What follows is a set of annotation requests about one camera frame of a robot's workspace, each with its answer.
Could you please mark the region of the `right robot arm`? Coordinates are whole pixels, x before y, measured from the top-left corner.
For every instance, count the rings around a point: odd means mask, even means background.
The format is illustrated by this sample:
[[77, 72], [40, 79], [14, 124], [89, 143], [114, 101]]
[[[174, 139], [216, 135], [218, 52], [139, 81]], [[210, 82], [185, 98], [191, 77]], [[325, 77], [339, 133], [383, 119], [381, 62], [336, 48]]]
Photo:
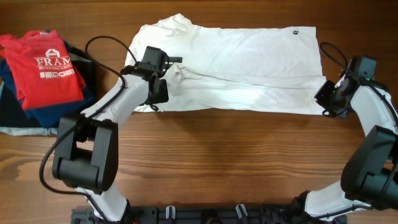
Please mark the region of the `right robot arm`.
[[343, 65], [340, 82], [326, 81], [315, 95], [325, 116], [356, 113], [365, 138], [339, 181], [295, 198], [288, 223], [343, 223], [351, 212], [397, 209], [397, 111], [386, 86], [374, 81], [376, 63], [354, 56]]

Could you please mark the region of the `black folded garment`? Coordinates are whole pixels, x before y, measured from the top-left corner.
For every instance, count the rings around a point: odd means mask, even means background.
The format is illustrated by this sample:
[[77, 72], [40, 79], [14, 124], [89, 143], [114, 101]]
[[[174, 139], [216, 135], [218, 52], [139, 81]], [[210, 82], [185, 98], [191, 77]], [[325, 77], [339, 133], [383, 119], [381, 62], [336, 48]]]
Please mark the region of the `black folded garment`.
[[[83, 101], [76, 101], [73, 103], [65, 103], [60, 105], [67, 105], [67, 113], [79, 113], [83, 109], [91, 106], [96, 101], [96, 69], [93, 62], [89, 61], [86, 54], [75, 47], [68, 49], [72, 57], [76, 57], [72, 60], [72, 65], [80, 72], [82, 78], [85, 81], [86, 87], [82, 89]], [[7, 62], [1, 60], [1, 79], [6, 86], [14, 92], [16, 97], [16, 87], [14, 79], [11, 75], [11, 70]]]

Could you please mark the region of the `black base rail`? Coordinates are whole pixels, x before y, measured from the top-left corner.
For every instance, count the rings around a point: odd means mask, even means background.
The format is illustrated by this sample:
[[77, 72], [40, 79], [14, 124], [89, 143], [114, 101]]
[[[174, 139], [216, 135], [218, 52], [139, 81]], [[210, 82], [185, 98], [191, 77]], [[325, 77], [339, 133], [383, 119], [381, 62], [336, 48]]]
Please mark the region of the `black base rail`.
[[287, 205], [263, 205], [260, 207], [246, 207], [239, 212], [243, 204], [235, 207], [213, 208], [175, 208], [169, 205], [165, 208], [158, 207], [131, 207], [119, 223], [128, 224], [284, 224], [284, 223], [328, 223], [310, 217], [293, 217]]

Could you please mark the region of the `white Puma t-shirt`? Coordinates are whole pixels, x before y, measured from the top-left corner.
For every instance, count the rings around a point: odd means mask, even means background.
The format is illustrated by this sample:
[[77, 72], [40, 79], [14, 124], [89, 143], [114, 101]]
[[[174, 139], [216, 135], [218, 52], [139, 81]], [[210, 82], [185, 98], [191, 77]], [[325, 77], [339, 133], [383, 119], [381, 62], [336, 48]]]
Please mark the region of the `white Puma t-shirt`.
[[182, 58], [165, 74], [169, 100], [161, 111], [322, 112], [314, 98], [326, 80], [315, 27], [210, 28], [176, 14], [140, 28], [126, 65], [148, 46]]

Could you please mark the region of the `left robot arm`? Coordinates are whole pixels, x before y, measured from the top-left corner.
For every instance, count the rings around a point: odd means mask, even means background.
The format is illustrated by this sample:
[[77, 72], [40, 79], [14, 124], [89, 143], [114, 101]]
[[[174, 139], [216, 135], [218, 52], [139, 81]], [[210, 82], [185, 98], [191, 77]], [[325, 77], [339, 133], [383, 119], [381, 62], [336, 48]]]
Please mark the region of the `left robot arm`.
[[182, 60], [148, 46], [140, 61], [117, 73], [117, 84], [97, 103], [60, 120], [53, 149], [53, 177], [90, 204], [72, 211], [72, 223], [132, 222], [129, 200], [114, 181], [119, 165], [119, 128], [137, 107], [155, 107], [169, 100], [164, 75]]

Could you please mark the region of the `light blue folded garment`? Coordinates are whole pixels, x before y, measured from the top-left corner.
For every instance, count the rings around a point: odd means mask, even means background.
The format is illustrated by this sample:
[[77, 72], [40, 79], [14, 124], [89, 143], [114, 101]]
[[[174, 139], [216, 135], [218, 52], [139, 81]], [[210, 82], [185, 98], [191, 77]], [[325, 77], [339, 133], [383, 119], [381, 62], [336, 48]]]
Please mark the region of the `light blue folded garment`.
[[12, 136], [55, 135], [67, 105], [55, 105], [24, 111], [14, 92], [1, 84], [1, 132]]

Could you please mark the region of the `navy blue folded t-shirt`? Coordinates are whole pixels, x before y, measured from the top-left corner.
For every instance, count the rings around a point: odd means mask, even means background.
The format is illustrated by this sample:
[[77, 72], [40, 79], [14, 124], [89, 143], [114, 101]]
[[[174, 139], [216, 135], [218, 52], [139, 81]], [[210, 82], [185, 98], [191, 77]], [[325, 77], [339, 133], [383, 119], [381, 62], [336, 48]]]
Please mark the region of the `navy blue folded t-shirt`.
[[17, 108], [43, 128], [96, 99], [93, 64], [72, 60], [70, 46], [55, 30], [32, 30], [23, 37], [1, 36], [1, 79]]

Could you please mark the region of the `red folded t-shirt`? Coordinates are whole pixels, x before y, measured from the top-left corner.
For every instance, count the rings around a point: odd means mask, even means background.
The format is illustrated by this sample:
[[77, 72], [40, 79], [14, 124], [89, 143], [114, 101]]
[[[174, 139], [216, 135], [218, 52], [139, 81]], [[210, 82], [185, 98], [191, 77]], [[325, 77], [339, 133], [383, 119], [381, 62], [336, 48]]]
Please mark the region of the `red folded t-shirt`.
[[84, 100], [85, 81], [57, 31], [32, 30], [21, 38], [4, 34], [1, 47], [23, 110]]

